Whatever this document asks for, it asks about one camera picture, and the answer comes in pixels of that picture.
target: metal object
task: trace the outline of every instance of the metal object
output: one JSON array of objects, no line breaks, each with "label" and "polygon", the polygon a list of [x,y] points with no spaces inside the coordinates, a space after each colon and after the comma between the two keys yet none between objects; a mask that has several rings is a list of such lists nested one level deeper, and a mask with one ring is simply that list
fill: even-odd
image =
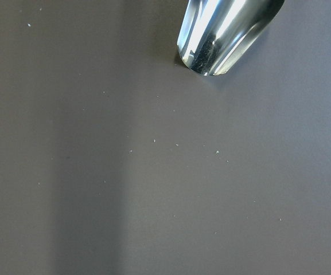
[{"label": "metal object", "polygon": [[177,42],[184,64],[205,76],[226,73],[283,3],[284,0],[189,0]]}]

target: matte gray background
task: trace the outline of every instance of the matte gray background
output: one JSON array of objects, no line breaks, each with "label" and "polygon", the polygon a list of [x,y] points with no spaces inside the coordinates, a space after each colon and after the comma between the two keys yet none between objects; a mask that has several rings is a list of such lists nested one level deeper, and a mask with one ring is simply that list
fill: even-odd
[{"label": "matte gray background", "polygon": [[0,274],[331,275],[331,1],[210,78],[186,4],[0,0]]}]

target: gray surface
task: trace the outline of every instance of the gray surface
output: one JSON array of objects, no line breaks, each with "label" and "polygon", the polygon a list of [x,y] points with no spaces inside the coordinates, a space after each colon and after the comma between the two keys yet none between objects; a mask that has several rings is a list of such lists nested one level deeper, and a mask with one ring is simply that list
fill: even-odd
[{"label": "gray surface", "polygon": [[185,7],[0,0],[0,274],[331,275],[331,1],[211,78]]}]

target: metal scoop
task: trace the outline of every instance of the metal scoop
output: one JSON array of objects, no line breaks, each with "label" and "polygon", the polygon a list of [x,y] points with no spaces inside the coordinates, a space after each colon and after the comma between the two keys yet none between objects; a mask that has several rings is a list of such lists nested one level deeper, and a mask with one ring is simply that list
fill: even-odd
[{"label": "metal scoop", "polygon": [[226,73],[275,17],[284,0],[189,0],[178,38],[184,64]]}]

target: reflective metal surface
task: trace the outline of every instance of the reflective metal surface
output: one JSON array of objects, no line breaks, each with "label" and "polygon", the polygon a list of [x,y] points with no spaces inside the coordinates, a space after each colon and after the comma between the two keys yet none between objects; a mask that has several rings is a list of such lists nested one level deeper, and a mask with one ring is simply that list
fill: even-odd
[{"label": "reflective metal surface", "polygon": [[178,38],[184,64],[226,73],[262,33],[284,0],[190,0]]}]

